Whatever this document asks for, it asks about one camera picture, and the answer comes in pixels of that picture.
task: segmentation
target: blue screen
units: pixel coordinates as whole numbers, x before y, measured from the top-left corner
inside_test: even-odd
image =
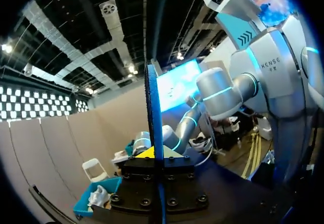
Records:
[[[196,79],[201,73],[197,61],[191,60],[157,78],[161,112],[185,103],[198,90]]]

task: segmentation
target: white folding chair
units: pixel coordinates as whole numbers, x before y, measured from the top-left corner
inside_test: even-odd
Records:
[[[89,175],[89,173],[87,172],[87,170],[88,170],[89,168],[92,168],[92,167],[96,166],[97,164],[101,167],[103,173],[101,173],[101,174],[100,174],[99,176],[97,176],[97,177],[93,177],[93,178],[91,178],[90,175]],[[106,178],[109,178],[109,175],[107,174],[107,172],[105,171],[105,169],[104,169],[103,166],[100,164],[100,162],[99,162],[99,160],[98,160],[97,158],[93,158],[93,159],[91,159],[91,160],[88,160],[87,162],[84,162],[84,163],[82,164],[82,168],[83,168],[83,170],[85,171],[85,173],[86,173],[88,179],[89,179],[91,182],[99,182],[99,181],[102,181],[102,180],[104,180],[104,179],[106,179]]]

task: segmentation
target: white bag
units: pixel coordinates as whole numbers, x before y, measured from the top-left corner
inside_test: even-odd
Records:
[[[104,207],[104,203],[106,203],[110,198],[110,194],[107,193],[107,190],[104,189],[103,186],[98,185],[97,190],[93,193],[90,193],[89,203],[88,203],[88,211],[92,211],[92,205],[97,205],[99,207]]]

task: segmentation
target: yellow floor stripe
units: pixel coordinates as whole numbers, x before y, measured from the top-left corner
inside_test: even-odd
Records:
[[[259,135],[259,151],[258,151],[258,161],[257,161],[257,166],[260,165],[260,161],[261,161],[261,143],[262,143],[262,138]]]
[[[242,178],[246,178],[246,173],[247,173],[248,168],[250,166],[251,158],[252,158],[252,155],[253,155],[253,148],[254,148],[254,142],[255,142],[255,134],[253,133],[251,136],[252,136],[252,145],[251,145],[250,154],[249,154],[249,158],[248,158],[247,164],[245,165],[244,171],[243,171],[243,173],[241,175]]]
[[[259,144],[259,135],[257,135],[256,140],[255,140],[255,150],[253,154],[253,163],[252,163],[252,168],[250,174],[254,172],[257,166],[257,155],[258,155],[258,144]]]

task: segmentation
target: white box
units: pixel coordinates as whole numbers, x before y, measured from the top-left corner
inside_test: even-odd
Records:
[[[263,129],[271,129],[271,126],[269,124],[269,121],[266,117],[263,118],[257,118],[258,119],[258,127]]]
[[[272,130],[270,129],[264,129],[259,127],[259,134],[262,138],[266,139],[266,140],[272,140]]]

